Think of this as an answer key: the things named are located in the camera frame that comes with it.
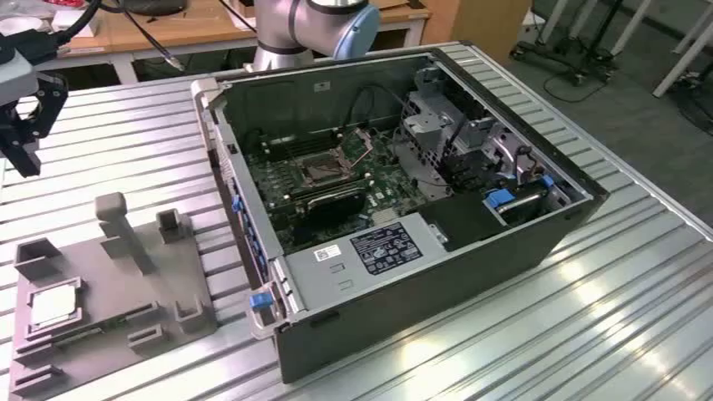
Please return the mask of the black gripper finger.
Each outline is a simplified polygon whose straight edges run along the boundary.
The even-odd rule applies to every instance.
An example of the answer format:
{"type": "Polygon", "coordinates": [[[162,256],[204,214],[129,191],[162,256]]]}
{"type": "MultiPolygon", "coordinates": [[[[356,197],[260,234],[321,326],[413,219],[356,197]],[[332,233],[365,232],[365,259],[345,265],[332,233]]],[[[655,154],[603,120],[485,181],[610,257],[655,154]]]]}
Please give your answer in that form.
{"type": "Polygon", "coordinates": [[[40,73],[36,108],[22,118],[17,113],[17,100],[1,106],[1,154],[16,171],[26,178],[40,175],[41,161],[34,145],[50,133],[68,97],[68,82],[62,75],[40,73]]]}

